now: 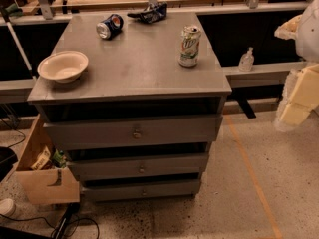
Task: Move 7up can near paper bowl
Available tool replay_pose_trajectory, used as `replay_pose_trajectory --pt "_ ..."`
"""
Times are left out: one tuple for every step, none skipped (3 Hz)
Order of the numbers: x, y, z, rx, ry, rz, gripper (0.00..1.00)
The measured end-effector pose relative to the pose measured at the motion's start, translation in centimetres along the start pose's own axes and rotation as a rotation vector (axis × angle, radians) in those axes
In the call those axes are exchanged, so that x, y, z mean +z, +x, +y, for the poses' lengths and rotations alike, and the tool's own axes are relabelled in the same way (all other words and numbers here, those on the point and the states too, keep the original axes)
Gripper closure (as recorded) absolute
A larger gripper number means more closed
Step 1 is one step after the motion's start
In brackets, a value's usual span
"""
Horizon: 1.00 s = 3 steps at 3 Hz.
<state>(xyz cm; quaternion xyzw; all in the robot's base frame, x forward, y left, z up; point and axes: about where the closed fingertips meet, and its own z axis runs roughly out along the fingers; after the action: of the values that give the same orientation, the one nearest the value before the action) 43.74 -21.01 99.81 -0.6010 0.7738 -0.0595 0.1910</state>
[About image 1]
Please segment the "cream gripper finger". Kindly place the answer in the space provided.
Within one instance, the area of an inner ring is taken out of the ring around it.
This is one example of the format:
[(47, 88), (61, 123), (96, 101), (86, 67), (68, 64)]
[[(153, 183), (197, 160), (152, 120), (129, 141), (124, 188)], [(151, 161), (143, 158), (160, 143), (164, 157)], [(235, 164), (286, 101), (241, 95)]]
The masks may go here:
[(319, 64), (308, 65), (288, 74), (274, 126), (279, 131), (294, 130), (302, 125), (319, 106)]
[(274, 32), (274, 36), (283, 40), (294, 40), (298, 29), (301, 15), (295, 16), (279, 26)]

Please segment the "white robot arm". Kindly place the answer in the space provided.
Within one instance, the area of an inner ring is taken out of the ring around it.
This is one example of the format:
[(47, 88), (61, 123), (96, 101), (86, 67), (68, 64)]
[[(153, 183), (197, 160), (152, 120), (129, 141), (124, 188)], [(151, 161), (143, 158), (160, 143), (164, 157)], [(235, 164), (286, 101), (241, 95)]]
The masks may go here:
[(307, 65), (292, 69), (285, 81), (274, 125), (279, 131), (290, 131), (301, 125), (319, 106), (319, 0), (277, 28), (274, 35), (295, 41), (296, 53)]

